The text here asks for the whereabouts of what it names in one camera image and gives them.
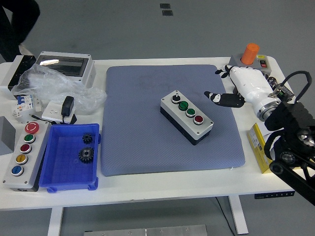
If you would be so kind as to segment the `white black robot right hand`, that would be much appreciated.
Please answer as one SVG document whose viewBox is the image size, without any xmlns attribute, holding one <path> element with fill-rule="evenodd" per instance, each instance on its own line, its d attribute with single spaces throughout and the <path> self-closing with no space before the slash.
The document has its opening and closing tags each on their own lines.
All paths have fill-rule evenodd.
<svg viewBox="0 0 315 236">
<path fill-rule="evenodd" d="M 215 72 L 221 78 L 229 77 L 236 88 L 236 93 L 204 94 L 216 105 L 241 108 L 246 102 L 251 103 L 258 119 L 265 121 L 276 107 L 280 99 L 272 95 L 273 90 L 263 73 L 251 67 L 225 65 Z"/>
</svg>

